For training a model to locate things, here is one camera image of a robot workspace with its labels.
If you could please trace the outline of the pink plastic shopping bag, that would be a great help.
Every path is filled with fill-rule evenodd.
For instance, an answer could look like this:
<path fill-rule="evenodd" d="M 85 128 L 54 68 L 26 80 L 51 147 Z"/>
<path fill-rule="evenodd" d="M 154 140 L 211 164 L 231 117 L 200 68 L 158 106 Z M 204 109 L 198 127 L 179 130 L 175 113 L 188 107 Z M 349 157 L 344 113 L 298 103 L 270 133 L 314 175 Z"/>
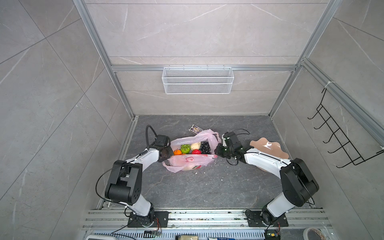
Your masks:
<path fill-rule="evenodd" d="M 202 166 L 214 162 L 218 156 L 214 151 L 218 144 L 221 143 L 220 135 L 217 132 L 204 130 L 194 137 L 179 138 L 171 141 L 171 148 L 173 151 L 181 150 L 181 146 L 188 144 L 195 144 L 198 142 L 208 142 L 212 154 L 186 154 L 174 155 L 162 163 L 162 165 L 170 172 L 177 173 L 179 171 L 189 171 L 199 169 Z"/>

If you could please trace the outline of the pink wavy plastic plate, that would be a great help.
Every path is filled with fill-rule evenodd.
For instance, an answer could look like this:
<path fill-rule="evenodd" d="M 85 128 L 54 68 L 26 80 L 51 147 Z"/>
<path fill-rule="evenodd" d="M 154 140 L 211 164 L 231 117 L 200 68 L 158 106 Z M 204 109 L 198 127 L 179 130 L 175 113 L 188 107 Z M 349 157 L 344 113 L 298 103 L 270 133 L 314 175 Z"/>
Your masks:
<path fill-rule="evenodd" d="M 278 142 L 270 142 L 266 138 L 260 138 L 257 141 L 251 141 L 250 146 L 258 149 L 259 151 L 272 155 L 281 159 L 289 159 L 289 154 L 281 149 L 281 145 Z"/>

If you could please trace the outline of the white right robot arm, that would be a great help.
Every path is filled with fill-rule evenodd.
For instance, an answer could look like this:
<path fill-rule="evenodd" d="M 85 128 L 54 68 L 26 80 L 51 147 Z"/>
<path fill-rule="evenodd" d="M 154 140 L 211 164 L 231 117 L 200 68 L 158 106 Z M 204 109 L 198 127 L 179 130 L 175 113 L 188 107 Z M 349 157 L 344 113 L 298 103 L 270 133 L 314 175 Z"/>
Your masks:
<path fill-rule="evenodd" d="M 306 163 L 301 159 L 282 159 L 244 146 L 234 132 L 222 135 L 215 154 L 227 160 L 235 159 L 271 173 L 281 180 L 282 193 L 263 206 L 260 219 L 265 226 L 274 225 L 287 211 L 303 206 L 320 189 Z"/>

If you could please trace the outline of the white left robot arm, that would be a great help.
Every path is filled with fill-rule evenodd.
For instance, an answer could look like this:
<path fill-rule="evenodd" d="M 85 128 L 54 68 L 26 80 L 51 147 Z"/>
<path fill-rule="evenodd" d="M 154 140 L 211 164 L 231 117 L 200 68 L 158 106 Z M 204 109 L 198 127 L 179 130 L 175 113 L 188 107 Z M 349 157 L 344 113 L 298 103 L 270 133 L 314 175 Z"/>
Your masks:
<path fill-rule="evenodd" d="M 150 227 L 154 222 L 155 210 L 153 204 L 141 194 L 143 172 L 150 165 L 162 163 L 174 155 L 171 140 L 168 136 L 158 135 L 152 126 L 146 126 L 146 148 L 137 156 L 128 160 L 117 160 L 113 167 L 105 171 L 95 184 L 97 196 L 109 203 L 125 206 L 131 210 L 131 218 L 143 227 Z M 102 196 L 98 192 L 101 178 L 109 173 L 109 178 Z"/>

